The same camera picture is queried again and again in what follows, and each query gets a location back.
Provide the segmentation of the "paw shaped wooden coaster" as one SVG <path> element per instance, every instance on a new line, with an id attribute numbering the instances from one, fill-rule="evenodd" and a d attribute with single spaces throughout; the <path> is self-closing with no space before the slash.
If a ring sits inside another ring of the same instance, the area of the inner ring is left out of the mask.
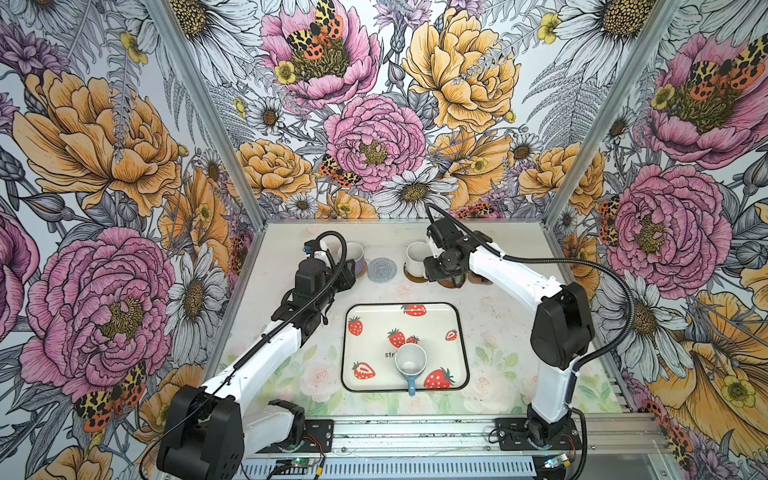
<path id="1" fill-rule="evenodd" d="M 478 285 L 492 285 L 493 284 L 493 282 L 491 280 L 489 280 L 489 279 L 487 279 L 487 278 L 485 278 L 483 276 L 476 275 L 476 274 L 474 274 L 472 272 L 470 272 L 467 275 L 467 279 L 468 279 L 468 281 L 470 283 L 478 284 Z"/>

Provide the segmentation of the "white mug purple handle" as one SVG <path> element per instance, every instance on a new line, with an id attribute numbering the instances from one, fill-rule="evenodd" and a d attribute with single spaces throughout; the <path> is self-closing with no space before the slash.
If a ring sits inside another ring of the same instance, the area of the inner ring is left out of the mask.
<path id="1" fill-rule="evenodd" d="M 347 243 L 347 260 L 354 262 L 354 274 L 356 278 L 361 277 L 367 268 L 364 246 L 357 242 Z"/>

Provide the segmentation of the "grey braided coaster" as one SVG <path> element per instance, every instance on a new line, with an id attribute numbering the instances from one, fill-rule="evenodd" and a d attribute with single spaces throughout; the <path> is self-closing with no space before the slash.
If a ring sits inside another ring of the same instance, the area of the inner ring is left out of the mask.
<path id="1" fill-rule="evenodd" d="M 391 281 L 396 274 L 397 265 L 389 258 L 375 258 L 368 264 L 367 277 L 374 283 L 387 283 Z"/>

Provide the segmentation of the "white mug blue handle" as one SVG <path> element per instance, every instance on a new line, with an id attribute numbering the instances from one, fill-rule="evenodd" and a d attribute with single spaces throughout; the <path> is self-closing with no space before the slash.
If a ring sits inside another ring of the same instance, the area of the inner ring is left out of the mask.
<path id="1" fill-rule="evenodd" d="M 424 372 L 428 362 L 426 351 L 418 344 L 406 343 L 394 357 L 395 367 L 407 382 L 410 396 L 416 394 L 416 380 Z"/>

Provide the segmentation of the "scratched dark wooden coaster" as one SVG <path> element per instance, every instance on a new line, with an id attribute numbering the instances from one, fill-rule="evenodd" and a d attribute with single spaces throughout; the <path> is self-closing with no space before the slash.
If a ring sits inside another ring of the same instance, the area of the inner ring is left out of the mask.
<path id="1" fill-rule="evenodd" d="M 413 283 L 421 284 L 421 283 L 428 283 L 428 280 L 423 277 L 416 277 L 411 275 L 407 270 L 403 269 L 403 273 L 407 280 Z"/>

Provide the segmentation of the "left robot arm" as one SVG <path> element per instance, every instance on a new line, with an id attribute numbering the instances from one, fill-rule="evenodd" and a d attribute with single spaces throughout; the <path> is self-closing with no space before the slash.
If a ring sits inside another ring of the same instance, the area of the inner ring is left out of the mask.
<path id="1" fill-rule="evenodd" d="M 258 414 L 246 411 L 276 369 L 325 322 L 334 296 L 354 286 L 354 270 L 351 260 L 300 262 L 293 288 L 253 345 L 203 385 L 182 387 L 172 397 L 158 443 L 161 472 L 178 479 L 232 479 L 247 456 L 299 442 L 303 408 L 273 400 Z"/>

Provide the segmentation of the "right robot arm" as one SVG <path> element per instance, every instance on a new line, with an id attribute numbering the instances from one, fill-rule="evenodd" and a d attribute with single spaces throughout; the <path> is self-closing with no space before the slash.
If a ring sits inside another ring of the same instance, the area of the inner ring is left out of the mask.
<path id="1" fill-rule="evenodd" d="M 451 216 L 430 222 L 427 243 L 431 255 L 423 264 L 429 281 L 458 286 L 472 273 L 533 313 L 530 345 L 539 360 L 538 383 L 517 436 L 534 448 L 554 446 L 571 430 L 577 361 L 588 353 L 595 334 L 586 291 L 577 283 L 566 285 L 532 270 L 534 259 L 513 260 L 489 237 L 462 227 Z"/>

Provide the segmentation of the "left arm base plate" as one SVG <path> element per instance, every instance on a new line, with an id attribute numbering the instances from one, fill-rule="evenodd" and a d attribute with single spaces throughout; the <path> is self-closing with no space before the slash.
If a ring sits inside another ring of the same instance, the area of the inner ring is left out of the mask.
<path id="1" fill-rule="evenodd" d="M 310 419 L 300 426 L 292 426 L 288 436 L 277 443 L 271 444 L 260 453 L 330 453 L 333 445 L 334 421 Z"/>

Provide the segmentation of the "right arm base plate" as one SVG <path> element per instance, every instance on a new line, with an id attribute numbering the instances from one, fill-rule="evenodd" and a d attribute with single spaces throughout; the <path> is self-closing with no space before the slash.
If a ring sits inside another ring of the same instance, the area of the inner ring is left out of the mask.
<path id="1" fill-rule="evenodd" d="M 553 424 L 523 417 L 496 418 L 494 423 L 502 451 L 575 451 L 582 447 L 577 425 L 569 416 Z"/>

